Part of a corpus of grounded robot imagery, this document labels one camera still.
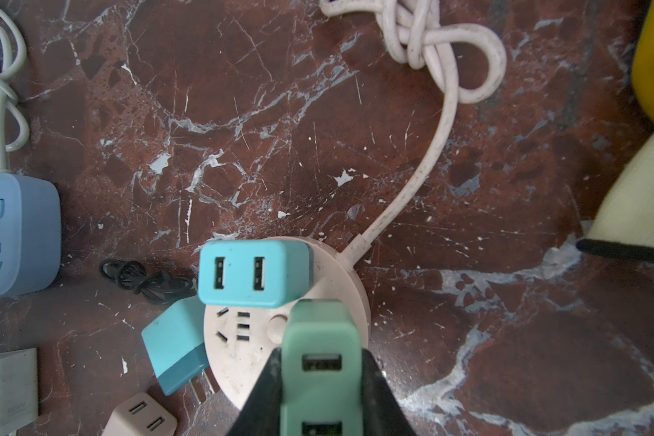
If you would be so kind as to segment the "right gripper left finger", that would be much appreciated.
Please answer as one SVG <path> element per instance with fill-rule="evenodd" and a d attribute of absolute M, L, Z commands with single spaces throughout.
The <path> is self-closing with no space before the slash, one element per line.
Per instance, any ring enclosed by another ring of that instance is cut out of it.
<path fill-rule="evenodd" d="M 282 404 L 282 349 L 275 348 L 227 436 L 277 436 Z"/>

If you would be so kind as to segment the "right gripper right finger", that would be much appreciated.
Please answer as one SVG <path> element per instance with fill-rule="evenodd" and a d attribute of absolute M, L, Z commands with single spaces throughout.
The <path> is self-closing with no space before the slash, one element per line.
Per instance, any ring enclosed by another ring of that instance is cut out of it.
<path fill-rule="evenodd" d="M 363 349 L 363 434 L 414 436 L 412 425 L 395 399 L 383 372 L 370 351 Z"/>

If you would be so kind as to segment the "green charger plug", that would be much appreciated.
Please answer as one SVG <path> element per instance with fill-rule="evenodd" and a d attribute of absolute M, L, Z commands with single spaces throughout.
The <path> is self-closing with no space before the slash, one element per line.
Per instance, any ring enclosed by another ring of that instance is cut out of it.
<path fill-rule="evenodd" d="M 281 350 L 281 435 L 363 435 L 360 332 L 338 300 L 292 307 Z"/>

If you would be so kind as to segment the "teal charger plug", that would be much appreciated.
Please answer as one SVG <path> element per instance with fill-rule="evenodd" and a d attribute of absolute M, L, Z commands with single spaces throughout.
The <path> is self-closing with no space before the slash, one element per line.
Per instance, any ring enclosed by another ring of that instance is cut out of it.
<path fill-rule="evenodd" d="M 209 367 L 203 318 L 205 305 L 193 296 L 173 303 L 142 331 L 145 350 L 166 396 Z"/>
<path fill-rule="evenodd" d="M 302 241 L 214 241 L 200 254 L 197 293 L 206 305 L 274 309 L 312 288 L 312 251 Z"/>

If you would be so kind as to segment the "white charger plug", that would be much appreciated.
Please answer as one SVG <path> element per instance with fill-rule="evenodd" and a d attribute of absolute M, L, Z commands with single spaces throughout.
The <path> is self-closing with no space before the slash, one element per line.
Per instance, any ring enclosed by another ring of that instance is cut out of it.
<path fill-rule="evenodd" d="M 36 348 L 0 354 L 0 435 L 15 435 L 38 416 Z"/>

